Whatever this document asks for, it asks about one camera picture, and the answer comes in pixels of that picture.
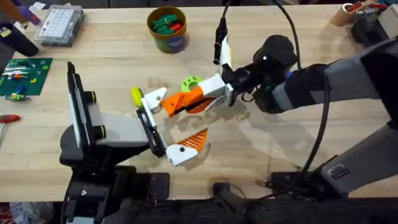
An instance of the wooden tabletop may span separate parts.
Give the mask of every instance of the wooden tabletop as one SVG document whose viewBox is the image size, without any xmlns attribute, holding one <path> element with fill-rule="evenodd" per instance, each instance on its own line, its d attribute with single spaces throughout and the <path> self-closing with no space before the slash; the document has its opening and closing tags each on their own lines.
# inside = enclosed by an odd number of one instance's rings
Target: wooden tabletop
<svg viewBox="0 0 398 224">
<path fill-rule="evenodd" d="M 328 23 L 338 6 L 287 6 L 298 32 L 303 66 L 329 63 L 361 50 L 348 30 Z M 183 8 L 190 44 L 178 54 L 164 54 L 146 27 L 153 9 L 88 9 L 85 24 L 72 48 L 47 48 L 37 57 L 52 57 L 40 96 L 28 103 L 0 100 L 0 114 L 18 114 L 22 120 L 7 127 L 0 147 L 0 201 L 61 200 L 70 169 L 59 163 L 60 136 L 71 124 L 67 100 L 67 61 L 72 61 L 86 90 L 97 94 L 101 111 L 135 116 L 129 90 L 145 92 L 168 87 L 179 91 L 189 75 L 214 75 L 215 29 L 222 8 Z M 45 11 L 39 12 L 43 18 Z M 289 23 L 277 7 L 231 7 L 227 15 L 233 67 L 251 62 L 255 51 L 272 34 L 291 40 Z M 29 27 L 32 37 L 35 28 Z M 232 108 L 208 114 L 185 113 L 155 120 L 168 143 L 209 128 L 207 147 L 194 160 L 174 167 L 150 151 L 123 162 L 141 172 L 169 172 L 170 198 L 207 198 L 216 181 L 229 181 L 247 197 L 269 191 L 255 184 L 273 171 L 302 166 L 320 124 L 322 106 L 309 106 L 278 115 L 262 113 L 254 103 L 238 101 Z M 322 146 L 313 164 L 321 164 L 381 127 L 388 120 L 377 100 L 332 103 Z M 397 196 L 398 181 L 383 180 L 355 191 L 355 197 Z"/>
</svg>

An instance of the black device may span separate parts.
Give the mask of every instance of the black device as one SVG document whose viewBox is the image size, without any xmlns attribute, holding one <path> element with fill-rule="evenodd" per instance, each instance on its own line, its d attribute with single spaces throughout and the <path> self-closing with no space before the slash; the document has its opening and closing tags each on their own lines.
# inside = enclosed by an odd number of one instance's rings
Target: black device
<svg viewBox="0 0 398 224">
<path fill-rule="evenodd" d="M 93 91 L 85 91 L 75 67 L 68 62 L 68 88 L 73 125 L 62 134 L 61 164 L 73 174 L 65 194 L 61 223 L 74 217 L 91 217 L 95 223 L 119 210 L 124 198 L 156 201 L 169 197 L 167 173 L 137 173 L 135 167 L 117 166 L 122 161 L 151 149 L 163 156 L 157 132 L 150 128 L 145 110 L 137 111 L 149 142 L 139 147 L 112 147 L 97 144 L 106 137 L 106 126 L 93 126 L 90 105 L 96 103 Z"/>
<path fill-rule="evenodd" d="M 245 93 L 252 93 L 259 109 L 266 113 L 283 113 L 301 106 L 319 103 L 328 105 L 329 101 L 380 98 L 388 110 L 391 120 L 380 130 L 342 155 L 332 157 L 313 172 L 307 172 L 309 164 L 315 156 L 312 153 L 310 156 L 312 159 L 309 159 L 305 165 L 307 167 L 305 172 L 272 173 L 271 181 L 266 186 L 272 188 L 274 192 L 261 199 L 286 197 L 286 195 L 314 201 L 344 198 L 361 186 L 398 174 L 396 165 L 398 151 L 395 147 L 398 145 L 396 127 L 398 107 L 394 100 L 395 83 L 398 78 L 391 75 L 390 66 L 398 61 L 398 40 L 385 40 L 351 58 L 337 60 L 330 64 L 315 64 L 307 68 L 300 68 L 293 71 L 292 76 L 286 78 L 285 73 L 298 60 L 299 55 L 294 54 L 293 45 L 288 38 L 274 35 L 269 37 L 254 54 L 253 63 L 235 71 L 228 65 L 223 65 L 222 79 L 224 82 L 230 83 L 236 92 L 230 106 L 233 105 L 238 95 Z M 319 147 L 320 140 L 315 143 L 314 149 Z M 96 157 L 101 161 L 109 155 L 104 152 L 87 156 Z M 81 215 L 76 212 L 76 204 L 80 203 L 82 206 L 86 206 L 93 203 L 95 205 L 93 208 L 98 208 L 99 212 L 86 214 L 86 216 L 95 217 L 95 220 L 99 222 L 105 215 L 116 211 L 115 208 L 118 208 L 121 198 L 144 199 L 148 192 L 151 192 L 143 190 L 142 192 L 137 191 L 140 192 L 138 195 L 127 194 L 128 190 L 126 191 L 126 189 L 135 186 L 131 183 L 135 183 L 137 186 L 155 185 L 155 183 L 148 182 L 151 180 L 150 178 L 142 178 L 146 182 L 130 181 L 129 177 L 136 176 L 136 173 L 126 171 L 126 168 L 121 169 L 120 174 L 118 167 L 106 167 L 109 168 L 108 172 L 100 172 L 96 175 L 81 173 L 78 166 L 73 167 L 74 175 L 71 183 L 77 183 L 77 190 L 68 190 L 68 192 L 73 192 L 73 196 L 69 196 L 69 199 L 74 199 L 67 202 L 66 214 L 69 219 Z M 82 186 L 87 186 L 88 183 L 95 190 L 93 195 L 86 199 L 84 196 L 87 195 L 87 191 L 83 191 Z M 227 183 L 215 183 L 213 193 L 214 200 L 220 200 L 241 221 L 278 223 L 278 220 L 266 212 L 261 200 L 240 198 L 229 191 Z M 108 204 L 112 205 L 112 209 L 105 209 Z"/>
</svg>

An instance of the black mount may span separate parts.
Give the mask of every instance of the black mount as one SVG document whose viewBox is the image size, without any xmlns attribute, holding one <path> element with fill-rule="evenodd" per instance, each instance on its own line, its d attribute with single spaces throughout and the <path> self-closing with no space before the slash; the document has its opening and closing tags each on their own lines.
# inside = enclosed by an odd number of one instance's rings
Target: black mount
<svg viewBox="0 0 398 224">
<path fill-rule="evenodd" d="M 239 222 L 244 220 L 255 224 L 275 224 L 277 220 L 254 199 L 245 199 L 231 192 L 229 183 L 214 183 L 213 195 L 216 204 L 228 206 Z"/>
<path fill-rule="evenodd" d="M 73 127 L 69 126 L 61 137 L 62 155 L 73 160 L 72 177 L 66 192 L 65 213 L 69 222 L 74 217 L 91 217 L 96 223 L 117 212 L 125 198 L 155 202 L 169 197 L 168 173 L 137 173 L 134 166 L 115 166 L 115 163 L 132 157 L 132 149 L 107 159 L 101 156 L 84 156 L 77 148 Z"/>
</svg>

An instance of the circuit board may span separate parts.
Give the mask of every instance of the circuit board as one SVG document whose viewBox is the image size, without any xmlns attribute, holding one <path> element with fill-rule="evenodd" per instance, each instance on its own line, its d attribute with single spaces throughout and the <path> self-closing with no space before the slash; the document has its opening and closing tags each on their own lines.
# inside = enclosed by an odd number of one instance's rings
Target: circuit board
<svg viewBox="0 0 398 224">
<path fill-rule="evenodd" d="M 52 58 L 11 59 L 8 61 L 4 73 L 18 71 L 27 78 L 9 80 L 8 75 L 3 75 L 0 78 L 0 96 L 9 96 L 15 93 L 18 85 L 25 87 L 22 95 L 39 96 L 51 63 Z"/>
</svg>

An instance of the orange and white object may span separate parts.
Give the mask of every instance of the orange and white object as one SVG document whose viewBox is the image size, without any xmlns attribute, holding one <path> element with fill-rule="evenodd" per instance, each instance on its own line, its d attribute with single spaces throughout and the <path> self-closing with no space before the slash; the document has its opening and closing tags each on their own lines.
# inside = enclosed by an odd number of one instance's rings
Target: orange and white object
<svg viewBox="0 0 398 224">
<path fill-rule="evenodd" d="M 206 143 L 207 128 L 198 133 L 167 147 L 166 154 L 173 165 L 181 163 L 197 156 Z"/>
<path fill-rule="evenodd" d="M 142 97 L 142 105 L 145 111 L 150 114 L 149 120 L 154 128 L 157 128 L 151 114 L 159 112 L 159 108 L 164 108 L 169 117 L 173 117 L 179 112 L 199 113 L 212 110 L 219 105 L 229 106 L 232 101 L 233 87 L 226 84 L 222 79 L 223 67 L 228 64 L 231 67 L 231 49 L 228 45 L 228 35 L 221 44 L 220 66 L 215 75 L 198 83 L 198 86 L 189 92 L 176 93 L 165 100 L 161 100 L 165 95 L 166 89 L 155 90 Z M 166 155 L 173 165 L 178 166 L 189 159 L 198 155 L 206 143 L 208 130 L 204 129 L 182 141 L 167 146 Z"/>
<path fill-rule="evenodd" d="M 222 103 L 231 103 L 233 88 L 225 84 L 217 73 L 198 83 L 190 92 L 176 93 L 160 103 L 170 117 L 185 110 L 187 113 L 199 113 L 215 108 Z"/>
</svg>

